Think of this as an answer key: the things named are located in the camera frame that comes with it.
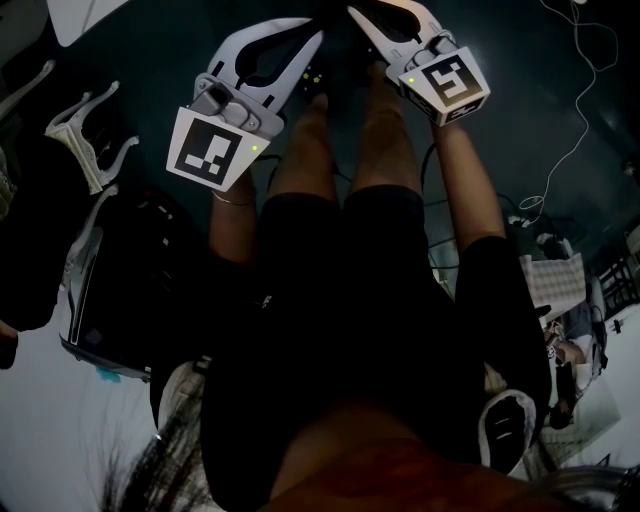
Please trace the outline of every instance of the dark floor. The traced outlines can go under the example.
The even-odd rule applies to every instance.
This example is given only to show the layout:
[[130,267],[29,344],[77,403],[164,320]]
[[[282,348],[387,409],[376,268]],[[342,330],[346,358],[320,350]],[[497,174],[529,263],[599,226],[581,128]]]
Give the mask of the dark floor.
[[[551,2],[566,8],[569,0]],[[80,98],[84,90],[99,92],[118,79],[122,88],[110,100],[110,115],[121,119],[123,135],[137,133],[141,145],[132,149],[120,181],[150,183],[180,201],[204,231],[210,191],[165,171],[176,111],[191,100],[196,75],[222,40],[235,30],[260,21],[309,15],[319,0],[133,0],[69,48],[61,48],[49,25],[38,46],[5,67],[9,87],[35,74],[45,58],[58,67],[46,89],[30,98],[21,114],[27,122],[44,122]],[[541,194],[554,163],[569,150],[583,130],[574,110],[577,94],[591,75],[576,52],[572,27],[545,10],[537,0],[433,0],[430,10],[453,31],[461,45],[479,61],[492,96],[478,113],[464,121],[497,190],[519,203]],[[613,25],[620,37],[620,65],[603,73],[582,102],[591,131],[575,155],[555,173],[545,211],[572,217],[586,230],[578,248],[588,255],[605,241],[619,237],[639,213],[640,189],[624,176],[621,163],[638,147],[637,91],[627,77],[635,50],[631,22],[621,1],[590,0],[585,20]],[[349,46],[354,27],[346,12],[325,38],[321,54],[333,63],[331,127],[337,163],[347,175],[354,170],[365,90],[354,85]],[[586,28],[585,51],[601,66],[613,58],[613,40],[605,31]],[[292,126],[299,101],[285,108]],[[416,151],[422,158],[431,143],[427,118],[406,105]],[[281,152],[287,133],[268,151]],[[437,158],[433,158],[425,201],[444,198]],[[260,193],[266,188],[271,164],[256,167]],[[337,178],[341,193],[347,183]],[[446,205],[427,210],[426,228],[432,241],[452,235]],[[538,223],[536,228],[544,227]],[[573,239],[580,228],[559,221],[557,227]]]

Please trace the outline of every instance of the white cable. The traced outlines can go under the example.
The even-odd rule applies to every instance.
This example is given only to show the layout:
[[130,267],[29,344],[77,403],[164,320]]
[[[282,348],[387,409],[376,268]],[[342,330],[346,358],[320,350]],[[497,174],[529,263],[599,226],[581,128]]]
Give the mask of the white cable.
[[[582,120],[584,121],[584,124],[585,124],[585,128],[584,128],[584,131],[582,132],[582,135],[580,135],[580,138],[575,143],[573,148],[569,152],[565,153],[565,155],[560,160],[558,160],[558,162],[553,166],[551,171],[549,171],[549,174],[547,175],[547,184],[545,186],[544,193],[541,196],[527,197],[526,199],[523,199],[520,202],[520,204],[518,205],[521,210],[530,210],[531,208],[535,208],[536,206],[540,205],[540,211],[538,212],[538,216],[533,221],[531,221],[529,225],[531,225],[534,222],[536,222],[542,216],[542,210],[544,209],[544,203],[545,203],[545,201],[547,199],[547,194],[549,193],[549,185],[551,183],[551,176],[553,175],[555,170],[558,167],[560,167],[560,164],[562,162],[564,162],[568,157],[570,157],[573,153],[575,153],[575,151],[578,149],[578,146],[580,146],[580,143],[582,142],[582,140],[586,137],[587,133],[589,132],[589,121],[587,120],[587,118],[582,113],[582,110],[580,110],[580,104],[579,104],[580,100],[594,86],[594,84],[596,83],[596,79],[598,77],[598,75],[597,75],[598,73],[601,73],[602,71],[606,71],[607,69],[612,68],[613,66],[615,66],[618,63],[618,34],[616,33],[615,30],[613,30],[611,27],[607,27],[606,25],[602,25],[601,23],[579,23],[580,11],[578,10],[578,6],[575,4],[575,2],[573,2],[573,0],[569,0],[569,3],[571,4],[571,14],[573,15],[573,20],[567,18],[560,11],[558,11],[558,10],[552,8],[552,7],[549,7],[547,4],[544,3],[544,0],[540,0],[540,3],[545,7],[545,9],[548,9],[550,11],[555,12],[556,14],[559,14],[565,20],[567,20],[569,23],[571,23],[571,25],[573,25],[573,39],[574,39],[574,41],[576,43],[576,49],[578,50],[578,53],[580,54],[580,56],[589,65],[589,69],[591,69],[591,72],[593,73],[593,78],[591,79],[591,82],[589,83],[589,85],[578,95],[578,97],[576,98],[576,101],[575,101],[576,111],[578,112],[578,115],[582,118]],[[578,40],[578,27],[588,27],[588,26],[595,26],[595,27],[601,27],[601,28],[607,29],[607,30],[609,30],[610,32],[613,33],[613,37],[615,38],[615,42],[616,42],[616,56],[615,56],[615,59],[611,64],[608,64],[607,66],[605,66],[603,68],[596,68],[593,65],[593,62],[591,62],[591,60],[583,53],[582,49],[580,48],[580,42]]]

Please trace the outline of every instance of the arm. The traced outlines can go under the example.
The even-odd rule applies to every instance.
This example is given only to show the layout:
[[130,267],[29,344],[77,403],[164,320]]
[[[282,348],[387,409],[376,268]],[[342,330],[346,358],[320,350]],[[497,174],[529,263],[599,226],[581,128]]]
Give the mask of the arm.
[[245,172],[227,192],[216,192],[216,195],[212,196],[209,248],[225,260],[252,267],[257,214],[251,172]]
[[460,252],[480,238],[505,238],[498,198],[466,132],[454,123],[434,126],[433,136]]

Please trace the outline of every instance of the bracelet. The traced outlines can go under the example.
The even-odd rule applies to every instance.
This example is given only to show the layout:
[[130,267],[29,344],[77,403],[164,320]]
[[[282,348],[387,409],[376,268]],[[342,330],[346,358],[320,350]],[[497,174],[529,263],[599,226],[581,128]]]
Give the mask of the bracelet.
[[218,194],[216,194],[215,192],[213,192],[213,195],[216,197],[216,199],[219,199],[220,201],[222,201],[223,203],[227,203],[227,204],[231,204],[233,206],[249,206],[250,204],[253,203],[254,199],[252,199],[249,202],[246,203],[235,203],[233,201],[229,201],[228,199],[225,199],[224,197],[220,197]]

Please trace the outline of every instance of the black shorts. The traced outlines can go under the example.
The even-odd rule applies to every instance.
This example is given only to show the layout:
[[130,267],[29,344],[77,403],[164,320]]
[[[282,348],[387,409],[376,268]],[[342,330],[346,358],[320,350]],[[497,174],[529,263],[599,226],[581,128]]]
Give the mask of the black shorts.
[[[384,407],[461,462],[479,460],[485,360],[546,408],[544,340],[505,240],[467,248],[455,304],[432,275],[422,200],[404,187],[361,190],[342,210],[276,196],[261,213],[258,247],[253,277],[225,263],[223,299],[210,308],[201,446],[223,509],[265,504],[288,444],[337,403]],[[252,280],[258,292],[238,300],[238,283]]]

